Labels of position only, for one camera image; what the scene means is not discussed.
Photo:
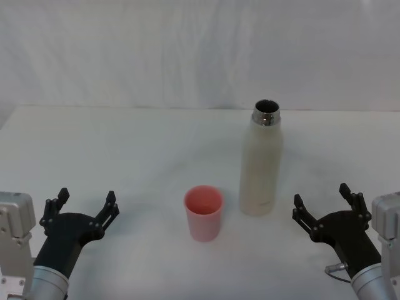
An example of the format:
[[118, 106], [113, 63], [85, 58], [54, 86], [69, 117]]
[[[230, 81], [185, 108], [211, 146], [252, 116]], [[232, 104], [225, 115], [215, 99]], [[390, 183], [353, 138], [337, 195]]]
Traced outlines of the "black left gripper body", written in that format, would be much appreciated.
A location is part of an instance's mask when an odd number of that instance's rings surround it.
[[71, 276], [83, 247], [104, 237], [104, 229], [96, 220], [80, 213], [42, 217], [40, 225], [46, 240], [34, 265], [58, 271], [66, 278]]

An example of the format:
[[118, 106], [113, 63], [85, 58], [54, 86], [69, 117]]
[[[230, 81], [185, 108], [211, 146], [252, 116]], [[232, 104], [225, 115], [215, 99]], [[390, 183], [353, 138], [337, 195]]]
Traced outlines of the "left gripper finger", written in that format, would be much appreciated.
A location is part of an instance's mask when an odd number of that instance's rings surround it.
[[109, 191], [106, 202], [100, 212], [90, 222], [91, 240], [100, 240], [104, 237], [106, 229], [119, 215], [118, 204], [116, 203], [116, 195], [114, 191]]
[[48, 227], [53, 222], [56, 216], [59, 214], [61, 208], [66, 204], [69, 199], [69, 191], [66, 187], [63, 187], [57, 198], [47, 199], [44, 207], [43, 216], [40, 219], [40, 225], [42, 227]]

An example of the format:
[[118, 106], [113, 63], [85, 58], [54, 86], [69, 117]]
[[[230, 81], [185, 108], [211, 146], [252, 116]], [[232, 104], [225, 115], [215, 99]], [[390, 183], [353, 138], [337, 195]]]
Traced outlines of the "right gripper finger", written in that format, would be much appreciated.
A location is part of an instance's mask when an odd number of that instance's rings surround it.
[[363, 193], [353, 193], [346, 183], [341, 183], [339, 187], [339, 193], [351, 206], [353, 212], [356, 213], [357, 217], [364, 222], [368, 223], [371, 220], [371, 213], [366, 207]]
[[322, 241], [322, 223], [308, 212], [299, 194], [294, 195], [294, 206], [292, 218], [309, 234], [312, 241]]

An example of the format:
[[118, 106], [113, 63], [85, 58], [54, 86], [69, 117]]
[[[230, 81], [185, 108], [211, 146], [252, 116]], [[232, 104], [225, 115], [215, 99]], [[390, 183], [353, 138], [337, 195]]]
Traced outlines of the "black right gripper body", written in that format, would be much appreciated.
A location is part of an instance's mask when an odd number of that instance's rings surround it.
[[359, 271], [381, 262], [381, 255], [366, 234], [368, 225], [353, 211], [332, 212], [311, 225], [311, 240], [330, 245], [347, 273], [353, 278]]

